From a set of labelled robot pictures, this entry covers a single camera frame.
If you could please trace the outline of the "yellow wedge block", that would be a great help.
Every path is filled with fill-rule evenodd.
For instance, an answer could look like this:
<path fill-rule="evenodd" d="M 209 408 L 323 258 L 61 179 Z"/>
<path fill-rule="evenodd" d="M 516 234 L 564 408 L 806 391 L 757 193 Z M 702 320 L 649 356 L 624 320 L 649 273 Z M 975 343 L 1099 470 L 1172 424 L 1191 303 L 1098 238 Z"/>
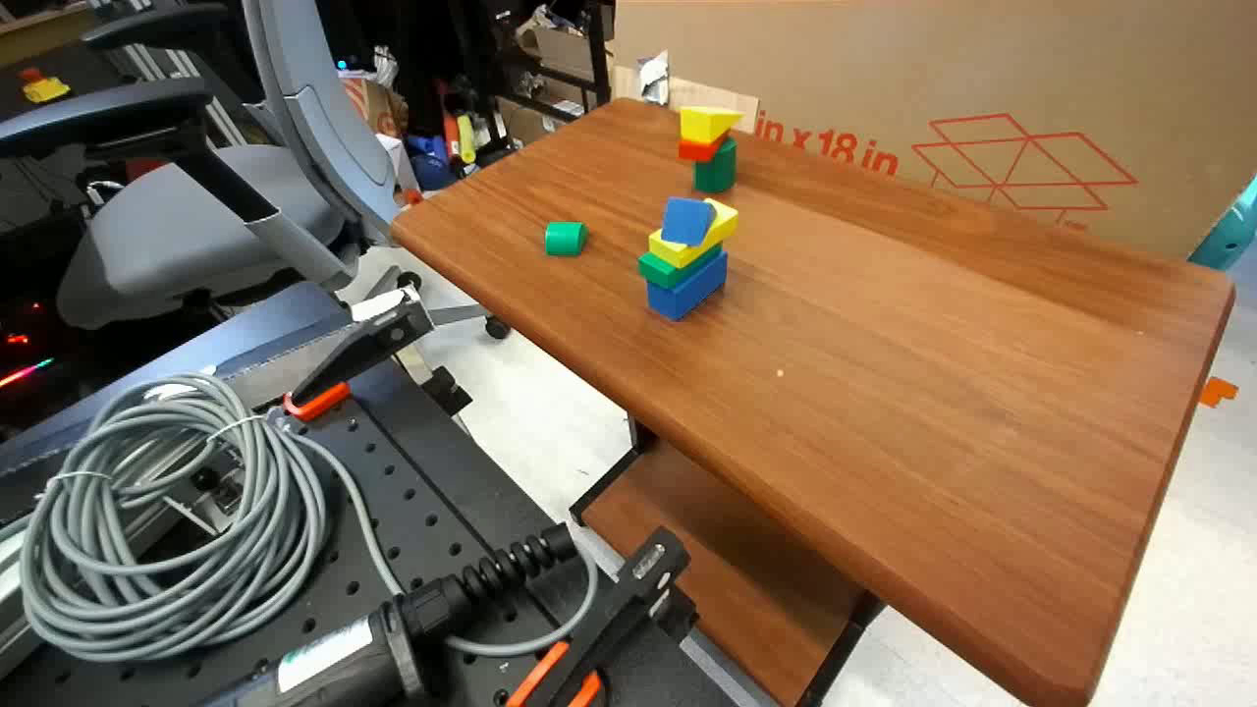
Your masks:
<path fill-rule="evenodd" d="M 744 123 L 739 110 L 727 107 L 683 107 L 680 110 L 680 136 L 695 144 L 710 144 Z"/>

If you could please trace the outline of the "green block stack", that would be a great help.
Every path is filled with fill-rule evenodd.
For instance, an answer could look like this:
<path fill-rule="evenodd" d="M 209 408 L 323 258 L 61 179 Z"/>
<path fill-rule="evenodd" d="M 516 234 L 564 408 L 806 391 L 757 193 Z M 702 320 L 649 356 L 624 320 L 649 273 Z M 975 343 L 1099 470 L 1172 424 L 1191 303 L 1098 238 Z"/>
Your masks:
<path fill-rule="evenodd" d="M 662 256 L 654 256 L 654 250 L 638 256 L 638 272 L 643 273 L 643 284 L 663 288 L 663 292 L 672 292 L 672 288 L 680 288 L 683 280 L 692 280 L 695 268 L 700 268 L 700 264 L 692 264 L 692 268 L 672 268 L 668 258 L 662 258 Z"/>
<path fill-rule="evenodd" d="M 695 183 L 700 193 L 708 193 L 708 196 L 733 193 L 733 188 L 736 188 L 736 170 L 739 170 L 739 144 L 736 144 L 736 142 L 725 142 L 710 162 L 700 162 L 700 163 L 692 170 L 692 183 Z"/>

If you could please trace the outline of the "green cylinder block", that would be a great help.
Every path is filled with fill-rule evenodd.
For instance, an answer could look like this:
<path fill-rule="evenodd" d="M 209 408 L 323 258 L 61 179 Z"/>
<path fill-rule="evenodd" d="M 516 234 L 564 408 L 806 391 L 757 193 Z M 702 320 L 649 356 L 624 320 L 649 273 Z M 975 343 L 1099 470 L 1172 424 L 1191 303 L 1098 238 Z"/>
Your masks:
<path fill-rule="evenodd" d="M 588 242 L 588 229 L 582 221 L 549 221 L 544 229 L 547 256 L 582 256 Z"/>

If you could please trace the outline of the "blue top block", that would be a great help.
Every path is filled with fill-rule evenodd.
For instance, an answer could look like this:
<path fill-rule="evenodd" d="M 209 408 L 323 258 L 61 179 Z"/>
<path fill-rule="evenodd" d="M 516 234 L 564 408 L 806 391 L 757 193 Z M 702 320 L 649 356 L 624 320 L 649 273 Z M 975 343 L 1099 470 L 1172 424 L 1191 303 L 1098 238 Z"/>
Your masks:
<path fill-rule="evenodd" d="M 695 196 L 672 196 L 663 203 L 663 222 L 662 222 L 662 234 L 668 242 L 700 242 L 708 234 L 708 229 L 714 222 L 714 207 L 708 199 L 695 199 Z"/>

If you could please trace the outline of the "yellow block near stack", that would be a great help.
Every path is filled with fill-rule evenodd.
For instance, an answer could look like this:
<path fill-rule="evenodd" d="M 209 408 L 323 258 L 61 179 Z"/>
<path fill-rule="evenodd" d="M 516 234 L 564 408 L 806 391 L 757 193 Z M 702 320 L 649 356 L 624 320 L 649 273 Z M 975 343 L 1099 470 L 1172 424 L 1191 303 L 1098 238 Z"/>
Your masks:
<path fill-rule="evenodd" d="M 695 196 L 695 199 L 708 199 L 714 207 L 714 222 L 708 229 L 708 234 L 692 248 L 683 242 L 668 242 L 662 234 L 662 229 L 649 234 L 649 250 L 668 258 L 672 268 L 692 268 L 700 256 L 714 250 L 721 242 L 727 242 L 736 233 L 739 233 L 739 210 L 725 199 L 710 199 L 710 196 Z"/>

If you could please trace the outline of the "green block far stack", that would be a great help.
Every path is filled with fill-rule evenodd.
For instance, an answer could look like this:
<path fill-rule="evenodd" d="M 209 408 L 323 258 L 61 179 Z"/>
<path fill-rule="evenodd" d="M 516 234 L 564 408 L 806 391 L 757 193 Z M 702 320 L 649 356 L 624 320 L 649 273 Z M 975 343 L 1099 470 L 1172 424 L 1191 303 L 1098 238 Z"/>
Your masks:
<path fill-rule="evenodd" d="M 700 162 L 700 163 L 692 170 L 692 183 L 695 183 L 700 193 L 708 193 L 708 196 L 733 193 L 733 188 L 736 188 L 736 170 L 739 170 L 739 144 L 736 144 L 736 142 L 725 142 L 710 162 Z"/>

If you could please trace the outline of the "red block under yellow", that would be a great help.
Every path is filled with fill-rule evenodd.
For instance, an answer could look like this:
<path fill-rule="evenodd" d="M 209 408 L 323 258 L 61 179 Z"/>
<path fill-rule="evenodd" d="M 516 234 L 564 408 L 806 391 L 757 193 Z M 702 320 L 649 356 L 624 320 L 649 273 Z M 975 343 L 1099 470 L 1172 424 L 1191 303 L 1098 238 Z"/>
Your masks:
<path fill-rule="evenodd" d="M 680 142 L 683 162 L 710 162 L 721 153 L 721 142 Z"/>

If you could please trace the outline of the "black orange clamp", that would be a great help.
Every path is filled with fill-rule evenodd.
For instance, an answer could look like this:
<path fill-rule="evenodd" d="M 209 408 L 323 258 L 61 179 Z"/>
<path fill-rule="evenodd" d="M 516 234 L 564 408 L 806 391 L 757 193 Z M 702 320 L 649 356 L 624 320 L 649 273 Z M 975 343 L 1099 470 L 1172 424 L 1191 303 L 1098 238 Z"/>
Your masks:
<path fill-rule="evenodd" d="M 414 292 L 395 292 L 378 319 L 355 320 L 349 332 L 283 398 L 283 411 L 315 424 L 355 398 L 349 381 L 358 371 L 383 366 L 429 331 L 431 319 L 425 314 L 425 303 Z"/>
<path fill-rule="evenodd" d="M 599 707 L 607 663 L 658 625 L 683 640 L 695 625 L 695 601 L 678 589 L 692 564 L 683 543 L 658 525 L 620 564 L 616 580 L 595 601 L 588 616 L 522 677 L 505 707 Z"/>

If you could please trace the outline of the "wooden lower shelf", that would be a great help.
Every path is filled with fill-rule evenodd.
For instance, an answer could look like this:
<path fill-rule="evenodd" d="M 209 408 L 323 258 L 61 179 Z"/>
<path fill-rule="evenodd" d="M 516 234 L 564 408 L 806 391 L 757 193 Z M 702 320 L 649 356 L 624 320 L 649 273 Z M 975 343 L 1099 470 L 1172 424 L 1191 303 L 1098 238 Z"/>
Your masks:
<path fill-rule="evenodd" d="M 672 529 L 692 564 L 695 628 L 773 707 L 823 707 L 882 601 L 672 443 L 624 451 L 574 519 L 629 555 Z"/>

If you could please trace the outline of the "black orange clamp near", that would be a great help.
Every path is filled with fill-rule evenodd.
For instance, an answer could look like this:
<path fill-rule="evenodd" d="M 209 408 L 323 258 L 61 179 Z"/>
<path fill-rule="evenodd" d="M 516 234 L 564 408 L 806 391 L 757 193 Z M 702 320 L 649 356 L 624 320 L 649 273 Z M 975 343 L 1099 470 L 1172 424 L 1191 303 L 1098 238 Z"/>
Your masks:
<path fill-rule="evenodd" d="M 683 640 L 695 625 L 695 601 L 678 589 L 692 564 L 683 543 L 658 525 L 620 564 L 616 580 L 595 601 L 588 616 L 522 677 L 505 707 L 599 707 L 607 663 L 658 625 Z"/>

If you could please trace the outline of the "grey office chair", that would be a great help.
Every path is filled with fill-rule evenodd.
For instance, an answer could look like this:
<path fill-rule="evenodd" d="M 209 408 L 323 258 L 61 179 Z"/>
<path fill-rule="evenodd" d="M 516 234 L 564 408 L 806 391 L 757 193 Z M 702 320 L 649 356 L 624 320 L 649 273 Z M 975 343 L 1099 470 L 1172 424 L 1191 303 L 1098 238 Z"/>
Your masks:
<path fill-rule="evenodd" d="M 315 0 L 245 0 L 245 28 L 274 144 L 211 148 L 204 78 L 112 87 L 0 123 L 4 157 L 65 144 L 112 162 L 160 157 L 86 221 L 56 292 L 71 327 L 145 320 L 274 273 L 340 292 L 421 199 L 355 110 Z"/>

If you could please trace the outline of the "large cardboard box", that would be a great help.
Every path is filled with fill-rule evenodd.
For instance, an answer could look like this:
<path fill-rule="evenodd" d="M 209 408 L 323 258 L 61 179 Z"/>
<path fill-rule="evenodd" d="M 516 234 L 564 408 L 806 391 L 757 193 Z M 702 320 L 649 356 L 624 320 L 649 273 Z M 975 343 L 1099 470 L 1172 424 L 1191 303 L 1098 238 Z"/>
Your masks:
<path fill-rule="evenodd" d="M 1257 0 L 616 0 L 616 87 L 1159 256 L 1257 171 Z"/>

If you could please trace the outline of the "teal object at right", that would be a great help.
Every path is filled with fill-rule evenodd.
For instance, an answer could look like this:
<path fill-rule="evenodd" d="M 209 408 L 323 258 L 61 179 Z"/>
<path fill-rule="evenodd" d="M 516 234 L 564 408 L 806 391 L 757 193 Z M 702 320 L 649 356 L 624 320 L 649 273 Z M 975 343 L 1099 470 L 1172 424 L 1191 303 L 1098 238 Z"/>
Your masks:
<path fill-rule="evenodd" d="M 1210 234 L 1191 250 L 1199 268 L 1231 272 L 1257 234 L 1257 176 L 1235 196 Z"/>

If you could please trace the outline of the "yellow red item on shelf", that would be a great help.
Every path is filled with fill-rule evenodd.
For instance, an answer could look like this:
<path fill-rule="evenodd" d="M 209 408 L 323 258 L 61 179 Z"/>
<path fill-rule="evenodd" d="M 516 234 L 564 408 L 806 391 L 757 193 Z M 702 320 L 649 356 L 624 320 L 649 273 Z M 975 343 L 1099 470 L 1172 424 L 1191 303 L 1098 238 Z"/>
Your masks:
<path fill-rule="evenodd" d="M 42 74 L 41 66 L 20 69 L 20 89 L 32 107 L 46 107 L 71 93 L 71 87 L 61 74 Z"/>

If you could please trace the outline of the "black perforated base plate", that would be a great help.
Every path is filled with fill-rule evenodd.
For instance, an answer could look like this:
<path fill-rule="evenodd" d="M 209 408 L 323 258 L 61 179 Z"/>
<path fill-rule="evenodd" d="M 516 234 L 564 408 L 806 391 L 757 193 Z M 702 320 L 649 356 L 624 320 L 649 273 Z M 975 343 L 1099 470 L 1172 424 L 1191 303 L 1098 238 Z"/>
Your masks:
<path fill-rule="evenodd" d="M 367 495 L 383 556 L 404 589 L 429 589 L 496 544 L 522 543 L 549 519 L 509 470 L 458 428 L 396 366 L 355 381 L 355 398 L 306 428 L 334 451 Z M 344 656 L 371 658 L 367 682 L 340 682 L 340 707 L 509 707 L 540 663 L 527 656 L 431 656 L 431 688 L 404 696 L 386 677 L 386 646 L 361 619 L 391 589 L 371 560 L 361 525 L 329 481 L 334 539 L 315 560 L 312 585 L 266 625 L 223 646 L 164 663 L 83 663 L 61 646 L 35 646 L 0 680 L 0 707 L 283 707 L 278 677 Z M 683 656 L 680 637 L 638 619 L 595 658 L 600 692 L 588 707 L 733 707 L 733 699 Z"/>

